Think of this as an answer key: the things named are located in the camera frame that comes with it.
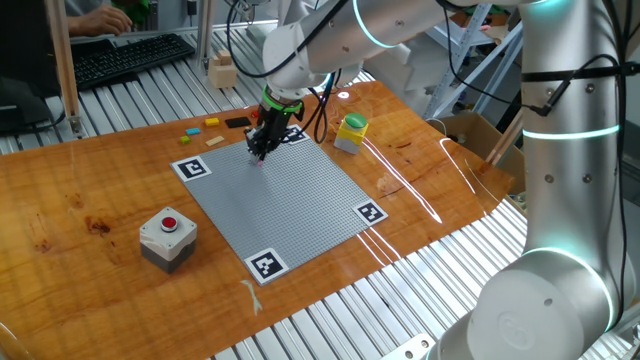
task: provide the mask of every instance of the keyboard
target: keyboard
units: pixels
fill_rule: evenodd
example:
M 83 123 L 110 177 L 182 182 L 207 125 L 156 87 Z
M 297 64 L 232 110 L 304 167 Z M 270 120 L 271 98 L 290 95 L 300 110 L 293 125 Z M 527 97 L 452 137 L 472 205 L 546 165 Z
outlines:
M 176 34 L 160 35 L 117 48 L 74 57 L 78 90 L 87 90 L 123 74 L 142 71 L 189 56 L 195 49 Z

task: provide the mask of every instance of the cable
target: cable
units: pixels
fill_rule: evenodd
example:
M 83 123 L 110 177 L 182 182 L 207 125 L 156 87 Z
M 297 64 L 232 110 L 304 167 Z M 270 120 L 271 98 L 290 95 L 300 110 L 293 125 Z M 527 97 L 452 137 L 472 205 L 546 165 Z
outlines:
M 638 33 L 638 30 L 640 30 L 640 24 L 638 24 L 638 26 L 636 26 L 635 29 L 633 29 L 633 31 L 629 35 L 629 40 L 631 40 L 631 38 L 634 37 Z
M 447 26 L 447 46 L 448 46 L 448 50 L 449 50 L 449 68 L 451 70 L 451 72 L 453 73 L 453 76 L 456 78 L 456 80 L 458 80 L 459 82 L 461 82 L 462 84 L 466 85 L 468 88 L 473 89 L 481 94 L 487 95 L 490 98 L 499 101 L 501 103 L 505 103 L 509 106 L 518 106 L 518 107 L 525 107 L 525 108 L 529 108 L 531 109 L 530 106 L 527 105 L 523 105 L 523 104 L 513 104 L 511 101 L 507 101 L 504 99 L 501 99 L 493 94 L 490 94 L 482 89 L 479 89 L 469 83 L 467 83 L 466 81 L 464 81 L 464 79 L 462 79 L 458 73 L 456 72 L 454 66 L 453 66 L 453 57 L 451 56 L 451 26 L 449 25 L 449 14 L 447 14 L 447 9 L 445 7 L 442 7 L 442 11 L 444 12 L 444 22 Z
M 333 91 L 331 95 L 335 95 L 341 90 L 341 88 L 338 87 L 338 83 L 340 82 L 341 76 L 342 76 L 342 69 L 338 69 L 338 75 L 336 76 L 336 81 L 334 82 L 336 91 Z
M 14 129 L 14 130 L 6 130 L 6 131 L 0 131 L 0 135 L 2 136 L 10 136 L 10 135 L 20 135 L 20 134 L 36 134 L 39 132 L 43 132 L 43 131 L 47 131 L 51 128 L 53 128 L 54 126 L 60 124 L 64 119 L 65 119 L 65 112 L 64 110 L 62 110 L 62 114 L 60 114 L 60 116 L 58 117 L 58 119 L 56 121 L 54 121 L 53 123 L 49 124 L 49 125 L 44 125 L 44 126 L 34 126 L 32 128 L 24 128 L 24 129 Z
M 617 38 L 617 43 L 618 43 L 618 57 L 620 59 L 620 62 L 622 64 L 624 64 L 627 60 L 627 51 L 628 51 L 628 46 L 629 46 L 629 38 L 630 38 L 630 31 L 631 31 L 631 20 L 632 20 L 632 13 L 633 13 L 633 1 L 632 0 L 627 0 L 627 7 L 626 7 L 626 16 L 625 16 L 625 24 L 624 24 L 624 30 L 621 31 L 620 30 L 620 19 L 618 18 L 618 13 L 615 11 L 615 5 L 613 4 L 613 2 L 611 0 L 606 0 L 605 4 L 607 5 L 607 10 L 612 12 L 613 15 L 612 16 L 612 21 L 614 23 L 614 28 L 615 28 L 615 33 L 616 33 L 616 38 Z M 627 224 L 626 224 L 626 220 L 624 217 L 624 195 L 623 195 L 623 191 L 622 191 L 622 187 L 623 187 L 623 182 L 622 182 L 622 158 L 623 158 L 623 154 L 624 154 L 624 134 L 625 134 L 625 125 L 626 125 L 626 120 L 627 120 L 627 79 L 626 77 L 623 76 L 619 76 L 618 79 L 618 87 L 619 87 L 619 110 L 618 110 L 618 126 L 620 127 L 620 130 L 618 132 L 618 148 L 617 148 L 617 156 L 618 156 L 618 161 L 617 161 L 617 165 L 618 165 L 618 196 L 619 196 L 619 202 L 620 202 L 620 218 L 621 218 L 621 226 L 622 226 L 622 262 L 621 262 L 621 266 L 620 266 L 620 303 L 619 303 L 619 311 L 618 311 L 618 317 L 616 318 L 615 323 L 613 324 L 612 327 L 616 326 L 617 324 L 620 323 L 620 320 L 622 320 L 622 315 L 624 312 L 624 305 L 625 305 L 625 301 L 624 301 L 624 275 L 626 272 L 626 266 L 627 266 L 627 248 L 628 248 L 628 238 L 627 238 Z
M 313 96 L 316 97 L 316 99 L 318 99 L 318 106 L 316 107 L 316 109 L 314 110 L 313 114 L 311 115 L 311 117 L 309 118 L 309 121 L 307 121 L 307 123 L 304 125 L 304 127 L 302 127 L 300 130 L 298 130 L 298 132 L 294 135 L 294 136 L 289 136 L 291 137 L 299 137 L 300 134 L 302 134 L 303 132 L 305 132 L 309 126 L 311 126 L 311 124 L 315 123 L 315 127 L 314 127 L 314 140 L 316 143 L 321 144 L 324 142 L 324 140 L 326 140 L 327 138 L 327 134 L 329 133 L 329 120 L 327 118 L 327 103 L 329 102 L 329 98 L 331 97 L 332 93 L 331 93 L 331 88 L 333 87 L 334 84 L 334 79 L 336 78 L 336 73 L 332 73 L 329 76 L 329 80 L 327 81 L 324 91 L 322 92 L 322 96 L 320 96 L 318 94 L 318 92 L 314 89 L 314 88 L 309 88 L 308 90 L 311 92 L 311 94 L 313 94 Z M 318 136 L 318 131 L 320 130 L 320 121 L 324 122 L 324 131 L 322 133 L 322 137 Z M 290 140 L 285 140 L 282 141 L 283 144 L 286 144 L 290 142 Z
M 596 60 L 602 59 L 602 58 L 607 58 L 610 61 L 612 61 L 614 63 L 614 66 L 617 65 L 617 60 L 612 57 L 611 55 L 608 54 L 601 54 L 601 55 L 597 55 L 595 57 L 593 57 L 591 60 L 587 61 L 584 65 L 582 65 L 578 70 L 575 70 L 573 72 L 571 72 L 571 74 L 569 76 L 567 76 L 566 79 L 564 79 L 564 81 L 562 83 L 560 83 L 560 85 L 557 87 L 557 89 L 554 91 L 553 95 L 549 98 L 549 100 L 547 101 L 547 103 L 543 106 L 543 107 L 538 107 L 538 106 L 533 106 L 533 105 L 525 105 L 522 103 L 513 103 L 512 101 L 508 101 L 508 100 L 504 100 L 501 99 L 491 93 L 488 93 L 482 89 L 479 89 L 467 82 L 464 81 L 464 79 L 462 79 L 456 72 L 454 66 L 453 66 L 453 58 L 451 56 L 451 27 L 449 25 L 449 20 L 448 20 L 448 15 L 447 15 L 447 10 L 446 8 L 443 7 L 443 11 L 444 11 L 444 15 L 445 15 L 445 24 L 447 27 L 447 45 L 448 45 L 448 49 L 449 49 L 449 68 L 451 70 L 451 72 L 453 73 L 453 76 L 462 84 L 466 85 L 467 87 L 481 93 L 481 94 L 485 94 L 487 96 L 489 96 L 490 98 L 497 100 L 499 102 L 502 102 L 504 104 L 509 105 L 509 107 L 523 107 L 526 109 L 529 109 L 533 112 L 535 112 L 536 114 L 542 116 L 542 117 L 546 117 L 549 115 L 549 113 L 551 113 L 551 110 L 553 110 L 553 107 L 558 103 L 558 101 L 560 100 L 560 98 L 562 97 L 562 95 L 565 93 L 565 91 L 569 88 L 569 85 L 571 85 L 571 80 L 573 80 L 575 77 L 577 77 L 578 75 L 580 75 L 589 65 L 593 64 Z
M 295 59 L 295 57 L 297 56 L 296 54 L 302 51 L 320 33 L 320 31 L 329 23 L 329 21 L 331 21 L 331 19 L 338 13 L 338 11 L 340 11 L 340 9 L 342 9 L 342 7 L 346 5 L 347 2 L 349 2 L 349 0 L 339 0 L 333 6 L 333 8 L 329 10 L 327 15 L 325 15 L 324 18 L 322 18 L 322 21 L 320 21 L 318 25 L 311 31 L 311 33 L 309 33 L 309 35 L 302 41 L 302 43 L 298 45 L 298 47 L 296 48 L 296 51 L 292 52 L 278 66 L 262 74 L 252 74 L 247 70 L 245 70 L 242 67 L 242 65 L 240 65 L 240 63 L 236 61 L 235 56 L 233 55 L 233 49 L 231 48 L 231 16 L 233 15 L 233 11 L 239 1 L 240 0 L 235 0 L 233 2 L 233 5 L 231 5 L 231 8 L 229 8 L 229 14 L 227 14 L 227 50 L 229 51 L 229 54 L 231 55 L 231 59 L 236 65 L 236 68 L 238 69 L 238 71 L 240 71 L 242 74 L 250 78 L 264 78 L 282 70 L 282 68 L 284 68 L 288 63 L 290 63 L 291 60 Z
M 426 121 L 437 121 L 437 122 L 439 122 L 440 125 L 442 125 L 442 128 L 444 129 L 444 136 L 447 136 L 447 125 L 445 125 L 444 122 L 442 122 L 442 120 L 436 119 L 436 118 L 430 118 L 430 119 L 427 119 Z
M 630 360 L 636 360 L 638 358 L 638 354 L 640 354 L 640 345 L 638 346 L 636 351 L 633 353 L 633 355 L 631 355 L 631 357 L 629 359 Z

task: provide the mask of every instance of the hand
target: hand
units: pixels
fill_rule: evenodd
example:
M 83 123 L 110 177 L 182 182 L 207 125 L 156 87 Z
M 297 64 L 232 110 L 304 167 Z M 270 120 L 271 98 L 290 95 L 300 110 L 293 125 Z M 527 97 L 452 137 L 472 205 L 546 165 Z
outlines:
M 69 17 L 69 36 L 100 36 L 104 34 L 120 34 L 129 31 L 131 19 L 109 5 L 102 5 L 87 15 Z

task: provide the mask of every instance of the red button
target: red button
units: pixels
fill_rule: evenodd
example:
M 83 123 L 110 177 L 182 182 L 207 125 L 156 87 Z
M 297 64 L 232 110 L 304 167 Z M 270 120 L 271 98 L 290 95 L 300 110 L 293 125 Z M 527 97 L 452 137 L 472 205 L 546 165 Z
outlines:
M 161 224 L 164 232 L 174 232 L 178 228 L 178 220 L 172 217 L 162 219 Z

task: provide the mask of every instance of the wooden table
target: wooden table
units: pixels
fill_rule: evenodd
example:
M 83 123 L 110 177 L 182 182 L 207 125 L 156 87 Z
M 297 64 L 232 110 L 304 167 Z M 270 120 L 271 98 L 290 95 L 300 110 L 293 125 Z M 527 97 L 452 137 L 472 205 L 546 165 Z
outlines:
M 332 145 L 350 112 L 371 123 L 357 156 Z M 169 166 L 218 135 L 216 147 L 243 141 L 242 129 L 201 117 L 0 157 L 0 323 L 35 359 L 202 360 L 479 219 L 510 187 L 379 83 L 344 90 L 328 114 L 322 148 L 390 218 L 265 287 Z M 179 144 L 193 127 L 203 133 Z M 140 255 L 138 227 L 165 206 L 199 227 L 196 253 L 173 275 Z

